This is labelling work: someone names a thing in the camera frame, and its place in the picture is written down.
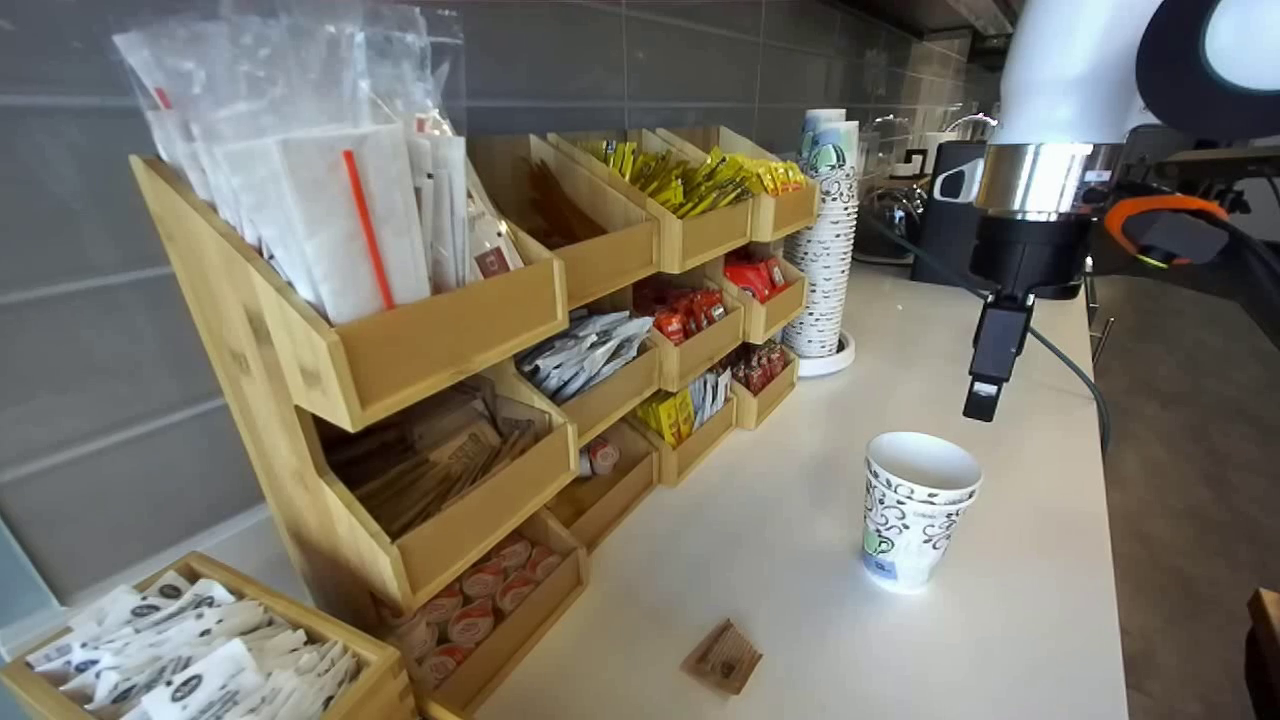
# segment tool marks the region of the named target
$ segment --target paper cup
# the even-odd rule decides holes
[[[940,437],[876,437],[868,445],[864,567],[894,590],[923,590],[982,477],[982,463]]]

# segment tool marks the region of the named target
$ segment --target gray wall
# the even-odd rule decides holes
[[[124,168],[147,135],[103,44],[198,4],[0,0],[0,512],[64,597],[262,501]],[[733,126],[787,153],[806,109],[915,114],[904,85],[933,73],[830,0],[474,0],[465,30],[474,133]]]

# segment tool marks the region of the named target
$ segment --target white countertop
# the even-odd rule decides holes
[[[586,597],[483,720],[1112,720],[1129,718],[1097,408],[1029,341],[997,424],[962,418],[978,301],[856,271],[856,366],[806,380],[684,486],[658,490],[593,555]],[[1090,366],[1086,305],[1036,328]],[[919,429],[971,449],[983,495],[923,597],[859,559],[864,445]],[[736,621],[766,664],[742,696],[684,677]]]

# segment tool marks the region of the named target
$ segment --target straw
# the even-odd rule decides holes
[[[371,216],[370,216],[370,195],[366,195],[366,179],[360,179],[360,166],[356,166],[351,147],[346,147],[346,171],[349,171],[349,184],[351,184],[351,203],[356,203],[370,268],[371,268],[371,281],[377,281],[377,297],[384,301],[384,313],[390,313],[390,307],[397,307],[397,301],[392,301],[384,250],[377,243],[377,229],[371,229]]]

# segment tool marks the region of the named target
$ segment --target floor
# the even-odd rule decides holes
[[[1241,305],[1097,281],[1131,720],[1243,720],[1243,600],[1280,590],[1280,352]]]

